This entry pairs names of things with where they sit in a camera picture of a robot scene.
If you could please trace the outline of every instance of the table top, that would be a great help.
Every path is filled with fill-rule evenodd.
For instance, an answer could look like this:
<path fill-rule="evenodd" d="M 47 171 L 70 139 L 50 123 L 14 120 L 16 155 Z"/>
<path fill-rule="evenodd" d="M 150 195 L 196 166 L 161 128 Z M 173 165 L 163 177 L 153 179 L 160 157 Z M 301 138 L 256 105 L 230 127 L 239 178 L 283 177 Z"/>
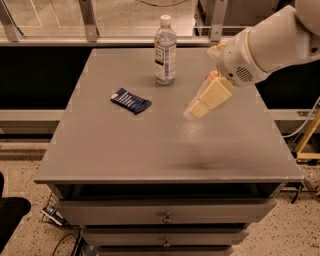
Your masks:
<path fill-rule="evenodd" d="M 271 183 L 303 176 L 254 86 L 199 121 L 183 112 L 215 62 L 178 48 L 176 81 L 158 85 L 153 49 L 95 49 L 36 174 L 37 183 Z M 134 115 L 119 88 L 152 101 Z"/>

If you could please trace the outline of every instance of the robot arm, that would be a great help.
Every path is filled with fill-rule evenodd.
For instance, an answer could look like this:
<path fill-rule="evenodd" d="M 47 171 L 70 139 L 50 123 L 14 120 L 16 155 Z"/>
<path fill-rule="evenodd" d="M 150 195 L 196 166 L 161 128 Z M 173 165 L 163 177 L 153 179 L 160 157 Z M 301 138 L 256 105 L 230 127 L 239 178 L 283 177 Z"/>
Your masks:
<path fill-rule="evenodd" d="M 226 44 L 209 49 L 219 73 L 203 83 L 186 118 L 201 118 L 220 105 L 231 97 L 233 85 L 251 86 L 284 67 L 319 60 L 319 13 L 320 0 L 296 0 L 296 9 L 286 6 Z"/>

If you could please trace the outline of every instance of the plastic bottle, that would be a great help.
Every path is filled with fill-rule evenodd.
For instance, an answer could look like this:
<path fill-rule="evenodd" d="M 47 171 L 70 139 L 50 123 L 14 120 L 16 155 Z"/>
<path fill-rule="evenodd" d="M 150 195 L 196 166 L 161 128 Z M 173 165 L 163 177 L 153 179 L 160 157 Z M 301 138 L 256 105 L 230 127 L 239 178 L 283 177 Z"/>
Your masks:
<path fill-rule="evenodd" d="M 155 76 L 159 84 L 171 84 L 176 76 L 177 36 L 171 28 L 171 17 L 160 17 L 161 27 L 154 37 Z"/>

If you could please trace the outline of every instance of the cabinet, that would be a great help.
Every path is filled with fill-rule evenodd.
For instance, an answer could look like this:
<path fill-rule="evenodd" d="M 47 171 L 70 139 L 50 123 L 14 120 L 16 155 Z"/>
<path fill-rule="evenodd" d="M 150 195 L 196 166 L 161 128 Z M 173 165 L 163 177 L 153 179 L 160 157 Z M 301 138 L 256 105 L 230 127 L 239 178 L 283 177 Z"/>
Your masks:
<path fill-rule="evenodd" d="M 303 176 L 255 87 L 197 122 L 183 111 L 215 68 L 203 48 L 178 48 L 177 78 L 155 84 L 152 49 L 96 49 L 35 182 L 99 255 L 230 255 Z M 111 103 L 120 87 L 152 106 Z"/>

